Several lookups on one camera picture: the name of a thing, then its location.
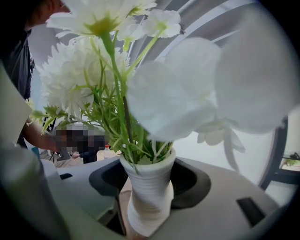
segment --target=flower pot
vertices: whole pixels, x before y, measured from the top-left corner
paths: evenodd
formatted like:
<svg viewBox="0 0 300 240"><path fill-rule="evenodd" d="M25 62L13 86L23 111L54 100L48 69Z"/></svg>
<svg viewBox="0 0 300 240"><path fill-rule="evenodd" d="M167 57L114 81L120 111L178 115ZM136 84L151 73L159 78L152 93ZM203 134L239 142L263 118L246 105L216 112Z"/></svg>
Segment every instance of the flower pot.
<svg viewBox="0 0 300 240"><path fill-rule="evenodd" d="M174 198L170 175L175 158L176 152L172 149L170 156L163 161L135 165L136 172L123 156L120 157L132 185L128 220L132 228L145 237L151 236L170 215Z"/></svg>

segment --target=white vase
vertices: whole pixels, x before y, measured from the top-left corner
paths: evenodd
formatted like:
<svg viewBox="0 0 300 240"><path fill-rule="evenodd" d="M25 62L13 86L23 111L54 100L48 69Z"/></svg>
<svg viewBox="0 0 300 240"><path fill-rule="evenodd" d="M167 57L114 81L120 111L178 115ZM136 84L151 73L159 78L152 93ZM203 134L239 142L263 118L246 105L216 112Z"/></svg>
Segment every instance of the white vase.
<svg viewBox="0 0 300 240"><path fill-rule="evenodd" d="M172 149L170 156L163 161L135 165L137 173L123 156L120 157L132 185L128 220L132 228L145 237L151 236L170 215L174 198L170 175L175 158L176 152Z"/></svg>

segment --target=vase rim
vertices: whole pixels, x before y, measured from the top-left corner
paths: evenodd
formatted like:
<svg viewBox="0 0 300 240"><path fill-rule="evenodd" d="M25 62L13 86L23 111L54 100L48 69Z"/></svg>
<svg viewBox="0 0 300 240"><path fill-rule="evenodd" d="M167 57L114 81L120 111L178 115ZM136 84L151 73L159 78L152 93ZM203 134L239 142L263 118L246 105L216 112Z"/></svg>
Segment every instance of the vase rim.
<svg viewBox="0 0 300 240"><path fill-rule="evenodd" d="M148 165L135 164L135 166L138 171L143 171L143 172L154 171L169 166L171 163L175 161L175 158L176 158L176 151L174 148L172 148L171 154L167 158L165 158L164 160L158 163L148 164ZM123 155L120 155L120 162L122 163L124 168L128 170L134 169L132 165L130 165L129 162L123 157Z"/></svg>

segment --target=flower arrangement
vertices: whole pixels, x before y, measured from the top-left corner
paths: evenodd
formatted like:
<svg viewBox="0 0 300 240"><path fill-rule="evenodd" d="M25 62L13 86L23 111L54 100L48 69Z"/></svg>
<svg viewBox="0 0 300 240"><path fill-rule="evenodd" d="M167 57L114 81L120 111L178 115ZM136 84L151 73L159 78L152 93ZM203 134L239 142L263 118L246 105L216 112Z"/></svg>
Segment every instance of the flower arrangement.
<svg viewBox="0 0 300 240"><path fill-rule="evenodd" d="M157 5L154 0L63 2L70 13L53 14L47 26L64 30L58 37L80 36L69 45L53 46L48 62L37 68L48 106L32 117L48 118L44 130L61 117L61 127L95 122L109 135L112 149L120 150L130 164L162 161L170 155L173 141L196 131L199 143L223 142L230 165L238 170L233 149L245 148L232 128L271 131L299 102L294 98L278 104L278 92L269 89L268 78L251 82L244 77L250 70L234 68L239 61L235 47L241 40L222 51L209 40L189 38L164 62L150 61L136 69L159 38L181 32L179 13L151 10ZM137 23L135 15L147 18ZM129 45L144 36L153 38L129 64ZM123 41L123 49L115 47L117 40ZM256 44L254 52L263 43ZM280 79L272 84L280 88ZM262 105L266 96L271 101Z"/></svg>

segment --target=ribbed vase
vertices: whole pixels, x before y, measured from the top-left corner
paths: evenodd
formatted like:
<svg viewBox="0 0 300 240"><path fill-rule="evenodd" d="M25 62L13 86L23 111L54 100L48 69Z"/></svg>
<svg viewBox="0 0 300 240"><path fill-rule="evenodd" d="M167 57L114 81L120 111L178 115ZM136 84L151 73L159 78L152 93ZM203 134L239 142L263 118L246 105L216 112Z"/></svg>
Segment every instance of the ribbed vase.
<svg viewBox="0 0 300 240"><path fill-rule="evenodd" d="M132 185L127 209L129 223L145 237L151 236L170 215L174 198L170 174L175 158L176 152L172 149L170 156L163 161L135 165L136 171L123 156L120 157Z"/></svg>

